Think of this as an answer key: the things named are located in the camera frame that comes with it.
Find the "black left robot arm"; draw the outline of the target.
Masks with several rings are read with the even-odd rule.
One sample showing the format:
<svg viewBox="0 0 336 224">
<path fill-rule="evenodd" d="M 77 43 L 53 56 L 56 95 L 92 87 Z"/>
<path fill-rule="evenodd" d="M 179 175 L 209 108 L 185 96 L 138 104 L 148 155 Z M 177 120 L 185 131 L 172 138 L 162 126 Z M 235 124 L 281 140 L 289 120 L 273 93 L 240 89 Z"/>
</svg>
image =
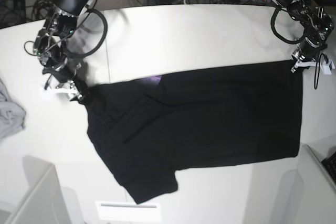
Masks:
<svg viewBox="0 0 336 224">
<path fill-rule="evenodd" d="M 271 17 L 270 25 L 273 34 L 281 41 L 296 45 L 292 53 L 295 64 L 291 72 L 299 68 L 315 67 L 316 73 L 322 71 L 324 75 L 330 75 L 335 69 L 334 62 L 323 53 L 327 48 L 327 39 L 335 29 L 332 17 L 324 11 L 322 6 L 313 6 L 312 0 L 271 0 L 275 4 L 275 10 Z M 280 11 L 284 11 L 303 26 L 301 37 L 289 40 L 277 32 L 275 24 Z"/>
</svg>

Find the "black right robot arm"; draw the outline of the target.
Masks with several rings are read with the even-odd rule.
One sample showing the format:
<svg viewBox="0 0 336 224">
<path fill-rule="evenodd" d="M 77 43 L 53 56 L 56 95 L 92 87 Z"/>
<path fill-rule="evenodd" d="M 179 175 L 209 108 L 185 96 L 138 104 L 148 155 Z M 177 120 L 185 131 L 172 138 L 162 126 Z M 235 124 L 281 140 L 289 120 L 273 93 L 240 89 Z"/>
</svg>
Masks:
<svg viewBox="0 0 336 224">
<path fill-rule="evenodd" d="M 97 0 L 51 0 L 52 7 L 44 26 L 33 42 L 31 56 L 37 57 L 43 74 L 55 78 L 59 85 L 53 91 L 66 94 L 71 101 L 81 101 L 88 95 L 88 85 L 76 69 L 68 66 L 70 59 L 83 59 L 95 53 L 103 44 L 108 24 L 104 15 L 95 8 Z M 103 32 L 98 44 L 88 52 L 76 53 L 68 49 L 68 39 L 81 27 L 80 15 L 96 14 L 102 21 Z"/>
</svg>

